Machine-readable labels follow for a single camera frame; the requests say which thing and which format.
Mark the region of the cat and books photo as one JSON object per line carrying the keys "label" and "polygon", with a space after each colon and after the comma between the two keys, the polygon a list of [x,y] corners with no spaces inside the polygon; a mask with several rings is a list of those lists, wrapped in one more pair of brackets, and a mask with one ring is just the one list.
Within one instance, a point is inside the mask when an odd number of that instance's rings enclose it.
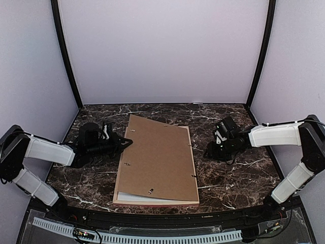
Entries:
{"label": "cat and books photo", "polygon": [[118,192],[117,200],[131,201],[131,202],[175,202],[175,200],[170,200],[170,199],[145,197],[145,196],[133,195],[133,194],[123,193],[123,192]]}

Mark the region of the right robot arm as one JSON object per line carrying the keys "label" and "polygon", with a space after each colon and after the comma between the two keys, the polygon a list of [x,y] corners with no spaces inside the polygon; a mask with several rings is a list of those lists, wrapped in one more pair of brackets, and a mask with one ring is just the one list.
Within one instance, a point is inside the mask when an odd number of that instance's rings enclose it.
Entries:
{"label": "right robot arm", "polygon": [[208,143],[204,158],[233,164],[238,153],[253,147],[295,145],[302,149],[298,165],[263,200],[259,216],[269,221],[278,214],[279,206],[296,191],[324,171],[324,124],[316,115],[283,123],[264,123],[245,129],[231,116],[218,121],[214,139]]}

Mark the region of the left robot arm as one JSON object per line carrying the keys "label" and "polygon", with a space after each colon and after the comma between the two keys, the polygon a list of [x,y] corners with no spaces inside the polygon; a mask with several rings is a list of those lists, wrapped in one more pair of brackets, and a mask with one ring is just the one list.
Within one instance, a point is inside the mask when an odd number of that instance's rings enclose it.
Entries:
{"label": "left robot arm", "polygon": [[30,196],[52,207],[52,214],[66,222],[72,217],[72,211],[65,206],[65,198],[28,170],[23,164],[24,159],[82,168],[98,155],[108,155],[112,159],[132,143],[131,139],[113,132],[111,124],[86,123],[79,128],[74,141],[67,143],[49,140],[13,125],[1,138],[1,183],[13,182]]}

